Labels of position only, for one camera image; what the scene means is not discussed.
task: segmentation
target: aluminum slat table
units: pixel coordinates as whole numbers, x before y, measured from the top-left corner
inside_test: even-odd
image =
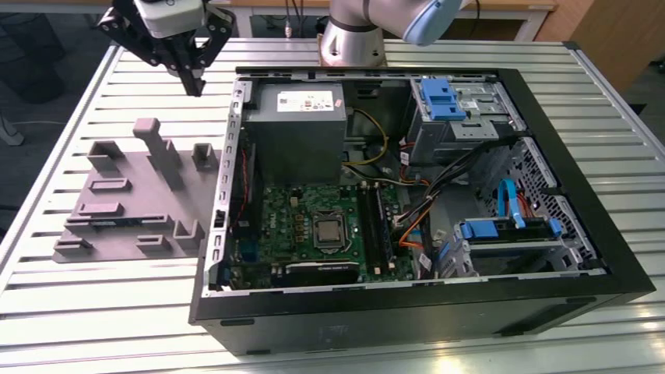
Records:
[[[179,150],[223,144],[234,69],[316,65],[315,41],[231,40],[184,96],[163,68],[111,47],[0,247],[0,366],[8,372],[575,372],[665,369],[665,151],[583,53],[559,43],[387,41],[391,65],[520,69],[659,290],[530,337],[236,358],[190,326],[196,259],[59,265],[50,260],[98,139],[146,150],[158,117]]]

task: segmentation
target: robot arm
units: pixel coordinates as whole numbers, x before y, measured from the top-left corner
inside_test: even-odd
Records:
[[[190,96],[200,96],[202,79],[231,38],[232,12],[208,0],[114,0],[99,28],[114,41],[152,66],[164,64],[180,78]],[[196,46],[196,30],[206,27],[208,41]]]
[[[235,25],[232,12],[210,0],[114,0],[102,17],[102,31],[152,66],[164,64],[190,96],[200,96],[202,79]],[[408,43],[439,39],[471,0],[331,0],[331,18],[322,56],[331,66],[378,66],[386,59],[382,29]],[[195,33],[210,32],[196,46]]]
[[[331,17],[322,40],[326,65],[382,65],[386,59],[382,29],[410,44],[432,44],[471,1],[331,0]]]

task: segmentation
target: power supply label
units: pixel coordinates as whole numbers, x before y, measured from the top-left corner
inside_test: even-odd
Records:
[[[332,91],[282,91],[278,111],[334,111]]]

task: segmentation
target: green circuit board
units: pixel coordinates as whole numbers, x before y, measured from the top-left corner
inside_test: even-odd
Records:
[[[268,187],[263,195],[262,237],[258,243],[242,241],[240,246],[258,245],[258,262],[340,260],[360,264],[362,283],[406,281],[414,279],[411,256],[395,259],[395,269],[376,275],[366,266],[366,249],[362,234],[356,186]],[[386,215],[399,213],[398,191],[392,185],[382,189]],[[336,217],[343,222],[344,246],[322,250],[316,242],[315,223],[323,217]],[[270,271],[247,268],[244,279],[252,288],[271,287]]]

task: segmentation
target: open computer tower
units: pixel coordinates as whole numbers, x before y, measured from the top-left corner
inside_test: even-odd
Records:
[[[232,353],[539,333],[653,289],[519,71],[238,70],[191,307]]]

